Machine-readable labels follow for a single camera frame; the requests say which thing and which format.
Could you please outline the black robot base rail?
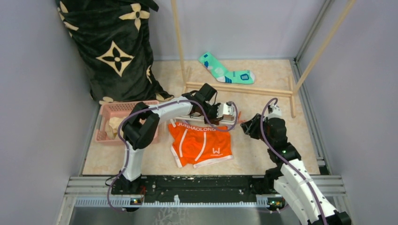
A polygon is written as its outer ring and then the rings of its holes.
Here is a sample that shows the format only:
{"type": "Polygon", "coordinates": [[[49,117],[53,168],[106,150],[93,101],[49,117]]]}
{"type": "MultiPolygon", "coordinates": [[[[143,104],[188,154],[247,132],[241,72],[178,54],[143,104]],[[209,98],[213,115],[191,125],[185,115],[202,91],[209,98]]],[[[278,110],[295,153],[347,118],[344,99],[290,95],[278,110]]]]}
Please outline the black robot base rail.
{"type": "Polygon", "coordinates": [[[260,195],[277,197],[265,176],[254,175],[141,175],[135,181],[123,176],[111,185],[112,195],[138,195],[145,203],[254,203],[260,195]]]}

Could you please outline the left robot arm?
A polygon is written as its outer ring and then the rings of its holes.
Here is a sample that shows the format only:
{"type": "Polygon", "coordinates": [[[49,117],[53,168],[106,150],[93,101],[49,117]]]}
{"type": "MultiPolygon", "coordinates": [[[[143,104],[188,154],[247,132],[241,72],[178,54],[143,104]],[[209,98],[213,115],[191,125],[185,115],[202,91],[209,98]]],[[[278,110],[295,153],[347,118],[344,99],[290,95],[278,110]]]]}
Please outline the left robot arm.
{"type": "Polygon", "coordinates": [[[180,116],[198,114],[215,128],[226,116],[237,118],[234,102],[210,103],[217,90],[205,83],[199,90],[184,93],[156,105],[139,102],[118,127],[118,137],[125,144],[124,164],[111,183],[112,194],[137,194],[141,187],[143,153],[154,138],[158,126],[180,116]]]}

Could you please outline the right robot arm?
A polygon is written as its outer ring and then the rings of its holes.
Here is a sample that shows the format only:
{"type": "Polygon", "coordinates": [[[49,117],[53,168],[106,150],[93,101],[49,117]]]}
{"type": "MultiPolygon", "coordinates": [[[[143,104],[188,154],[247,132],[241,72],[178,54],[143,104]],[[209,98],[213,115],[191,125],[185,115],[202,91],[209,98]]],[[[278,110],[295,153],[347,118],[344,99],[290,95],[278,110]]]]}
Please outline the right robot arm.
{"type": "Polygon", "coordinates": [[[244,134],[262,140],[275,168],[266,170],[264,187],[279,193],[303,225],[351,225],[347,212],[333,206],[308,174],[299,152],[288,141],[285,120],[256,114],[241,123],[244,134]]]}

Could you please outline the white multi-clip hanger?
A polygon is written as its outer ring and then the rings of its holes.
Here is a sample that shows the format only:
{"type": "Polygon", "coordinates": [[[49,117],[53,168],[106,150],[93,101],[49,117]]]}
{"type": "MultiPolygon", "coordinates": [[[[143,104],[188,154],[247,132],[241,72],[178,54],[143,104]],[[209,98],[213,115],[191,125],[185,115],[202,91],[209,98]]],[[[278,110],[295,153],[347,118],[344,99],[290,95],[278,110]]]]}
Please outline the white multi-clip hanger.
{"type": "MultiPolygon", "coordinates": [[[[235,123],[235,120],[237,118],[237,114],[234,112],[232,115],[224,115],[223,119],[218,122],[219,126],[232,126],[235,123]]],[[[203,115],[199,114],[194,114],[194,115],[185,115],[185,116],[179,116],[175,117],[174,120],[184,120],[184,121],[194,121],[194,122],[199,122],[199,123],[205,123],[207,124],[207,120],[203,115]]]]}

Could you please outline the orange underwear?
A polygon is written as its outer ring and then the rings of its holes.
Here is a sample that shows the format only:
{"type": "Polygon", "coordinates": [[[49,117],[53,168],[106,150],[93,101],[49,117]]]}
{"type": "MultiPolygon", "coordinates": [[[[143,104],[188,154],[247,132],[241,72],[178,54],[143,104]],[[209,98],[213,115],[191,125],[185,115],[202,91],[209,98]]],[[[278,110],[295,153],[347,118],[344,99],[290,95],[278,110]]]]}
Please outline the orange underwear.
{"type": "Polygon", "coordinates": [[[227,126],[198,127],[188,123],[168,124],[174,139],[170,150],[179,168],[187,164],[200,168],[233,159],[231,135],[227,126]]]}

